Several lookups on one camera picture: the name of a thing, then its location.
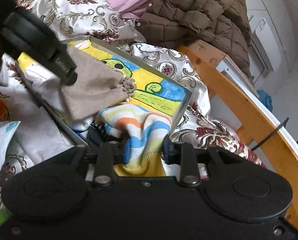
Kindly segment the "dark navy cloth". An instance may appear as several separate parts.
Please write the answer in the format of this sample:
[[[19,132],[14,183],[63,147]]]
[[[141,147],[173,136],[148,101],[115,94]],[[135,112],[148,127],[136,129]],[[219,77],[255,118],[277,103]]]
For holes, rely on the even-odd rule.
[[[91,150],[97,150],[103,143],[117,141],[122,142],[121,138],[109,135],[106,132],[105,124],[91,124],[87,133],[87,142]]]

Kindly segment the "striped colourful sock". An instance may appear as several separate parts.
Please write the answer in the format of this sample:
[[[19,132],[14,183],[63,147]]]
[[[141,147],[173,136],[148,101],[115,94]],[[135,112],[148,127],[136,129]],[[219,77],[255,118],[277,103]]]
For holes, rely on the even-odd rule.
[[[108,135],[125,139],[124,161],[114,165],[118,176],[166,176],[161,148],[172,128],[169,116],[127,103],[102,109],[97,119],[105,124]]]

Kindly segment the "beige linen pouch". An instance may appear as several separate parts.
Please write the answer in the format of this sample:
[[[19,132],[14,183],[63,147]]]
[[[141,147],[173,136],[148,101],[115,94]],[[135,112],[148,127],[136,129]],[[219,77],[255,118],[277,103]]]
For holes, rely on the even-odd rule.
[[[70,46],[67,52],[76,64],[77,80],[61,86],[61,95],[73,120],[82,120],[134,95],[134,79],[123,77],[98,59]]]

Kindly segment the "white muslin cloth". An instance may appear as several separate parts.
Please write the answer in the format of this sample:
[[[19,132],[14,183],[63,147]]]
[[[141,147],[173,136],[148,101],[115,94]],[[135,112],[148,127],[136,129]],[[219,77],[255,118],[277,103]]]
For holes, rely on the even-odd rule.
[[[32,63],[26,67],[24,76],[32,83],[32,89],[36,92],[58,115],[58,117],[77,132],[86,131],[93,122],[93,117],[74,121],[61,96],[60,79],[52,72],[38,63]]]

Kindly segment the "floral satin bedspread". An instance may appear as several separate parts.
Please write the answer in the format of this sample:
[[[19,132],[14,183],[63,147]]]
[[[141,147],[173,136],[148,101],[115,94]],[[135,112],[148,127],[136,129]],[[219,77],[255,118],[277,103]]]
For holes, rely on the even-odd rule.
[[[183,84],[193,92],[188,109],[173,131],[173,140],[179,136],[197,148],[217,145],[242,158],[261,165],[259,157],[224,125],[216,126],[209,117],[210,101],[207,88],[193,70],[188,57],[174,49],[160,48],[137,42],[141,33],[137,20],[125,19],[107,0],[14,0],[33,12],[48,25],[61,40],[92,35],[110,43],[133,57]],[[2,94],[0,99],[14,108],[13,121],[20,121],[7,148],[5,162],[0,171],[0,190],[14,175],[21,173],[69,148],[60,131],[43,107],[32,101],[28,90],[16,79],[14,63],[9,57],[2,59],[2,68],[22,90],[24,99],[14,93]],[[176,173],[176,165],[165,165],[166,174]]]

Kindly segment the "grey tray with cartoon towel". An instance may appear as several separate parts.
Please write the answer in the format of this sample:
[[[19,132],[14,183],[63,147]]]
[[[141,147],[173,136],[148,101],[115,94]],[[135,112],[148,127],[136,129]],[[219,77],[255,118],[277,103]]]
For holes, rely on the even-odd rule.
[[[130,98],[130,103],[150,111],[168,115],[172,119],[171,130],[174,131],[192,96],[192,92],[188,88],[145,62],[90,35],[70,38],[64,40],[63,43],[68,46],[76,46],[85,53],[107,63],[110,67],[115,67],[122,74],[134,79],[137,89],[135,95]],[[56,124],[63,129],[70,139],[77,144],[87,145],[87,140],[71,129],[60,113],[33,90],[33,83],[29,80],[29,71],[38,70],[39,66],[25,53],[17,59],[17,71],[33,96],[45,107]]]

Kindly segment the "blue bag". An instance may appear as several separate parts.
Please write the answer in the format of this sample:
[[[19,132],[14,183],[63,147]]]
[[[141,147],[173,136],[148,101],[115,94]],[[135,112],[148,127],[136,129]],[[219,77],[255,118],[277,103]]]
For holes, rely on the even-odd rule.
[[[263,89],[257,89],[259,101],[270,111],[273,111],[273,102],[271,96]]]

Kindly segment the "white air conditioner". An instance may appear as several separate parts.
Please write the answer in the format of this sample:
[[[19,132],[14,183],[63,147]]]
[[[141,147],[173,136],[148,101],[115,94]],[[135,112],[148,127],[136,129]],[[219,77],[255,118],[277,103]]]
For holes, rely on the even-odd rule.
[[[276,72],[282,61],[282,50],[266,18],[251,16],[251,48],[249,49],[251,71],[261,74]]]

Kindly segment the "brown quilted jacket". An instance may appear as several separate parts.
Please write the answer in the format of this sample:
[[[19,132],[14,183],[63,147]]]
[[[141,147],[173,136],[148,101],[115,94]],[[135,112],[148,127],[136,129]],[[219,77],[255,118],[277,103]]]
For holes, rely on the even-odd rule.
[[[229,55],[248,79],[251,28],[245,0],[150,0],[137,30],[154,46],[203,40]]]

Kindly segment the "wooden bed frame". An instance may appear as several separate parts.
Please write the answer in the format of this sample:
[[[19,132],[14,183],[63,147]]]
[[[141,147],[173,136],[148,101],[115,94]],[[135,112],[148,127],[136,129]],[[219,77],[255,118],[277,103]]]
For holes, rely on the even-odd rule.
[[[223,53],[207,50],[201,41],[181,45],[179,52],[190,59],[210,95],[217,95],[242,124],[236,131],[245,144],[255,141],[274,170],[293,189],[293,200],[286,219],[298,229],[298,144],[280,121],[249,90],[241,89],[216,70]]]

